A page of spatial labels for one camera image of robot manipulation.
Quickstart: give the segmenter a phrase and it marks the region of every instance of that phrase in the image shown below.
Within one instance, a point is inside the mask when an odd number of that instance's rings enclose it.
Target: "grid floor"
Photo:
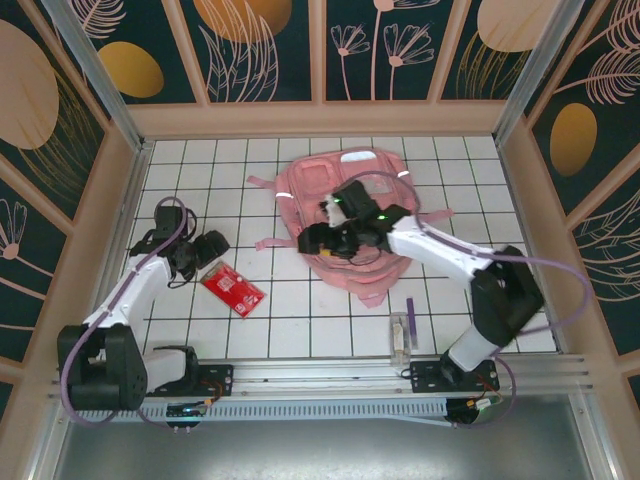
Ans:
[[[220,231],[232,248],[222,257],[267,297],[245,320],[193,281],[158,298],[136,332],[140,347],[193,346],[200,358],[326,358],[388,356],[389,313],[415,302],[419,348],[441,354],[469,326],[469,298],[428,265],[413,262],[374,309],[328,286],[288,248],[256,252],[265,237],[288,238],[273,193],[245,182],[273,179],[295,158],[375,146],[406,159],[423,211],[450,207],[435,224],[469,242],[513,244],[523,251],[510,191],[491,137],[343,137],[157,142],[129,245],[153,227],[156,203],[177,195],[199,218],[199,233]],[[547,323],[541,312],[531,326]],[[556,351],[550,332],[523,337],[507,353]]]

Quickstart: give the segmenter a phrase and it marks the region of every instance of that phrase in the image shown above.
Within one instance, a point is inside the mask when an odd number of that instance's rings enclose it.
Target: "red packet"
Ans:
[[[265,297],[264,292],[224,262],[218,262],[200,282],[242,318]]]

